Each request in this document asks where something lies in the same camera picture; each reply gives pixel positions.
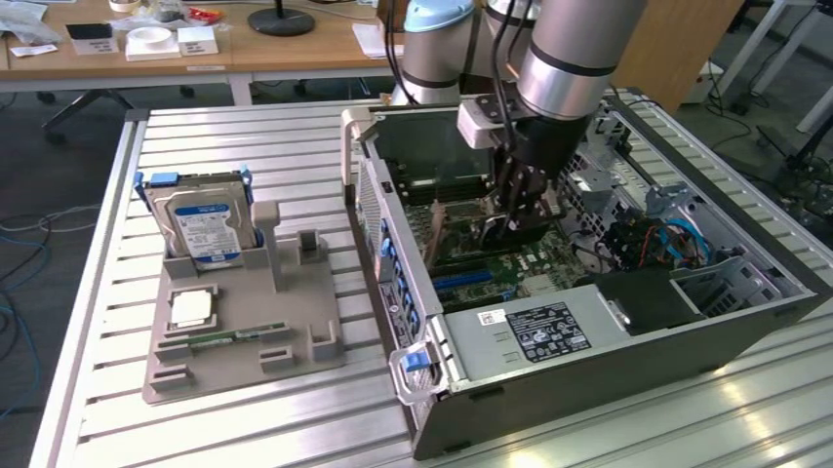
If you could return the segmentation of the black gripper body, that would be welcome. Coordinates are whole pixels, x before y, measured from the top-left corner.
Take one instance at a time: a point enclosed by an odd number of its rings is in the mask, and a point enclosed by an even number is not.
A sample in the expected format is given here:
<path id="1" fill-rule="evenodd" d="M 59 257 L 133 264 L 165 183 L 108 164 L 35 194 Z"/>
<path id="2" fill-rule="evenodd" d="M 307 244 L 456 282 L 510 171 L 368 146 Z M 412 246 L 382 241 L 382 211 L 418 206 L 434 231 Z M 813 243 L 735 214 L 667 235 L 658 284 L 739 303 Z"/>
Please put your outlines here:
<path id="1" fill-rule="evenodd" d="M 590 125 L 590 116 L 558 120 L 539 116 L 515 124 L 517 143 L 513 158 L 558 178 L 573 158 Z"/>

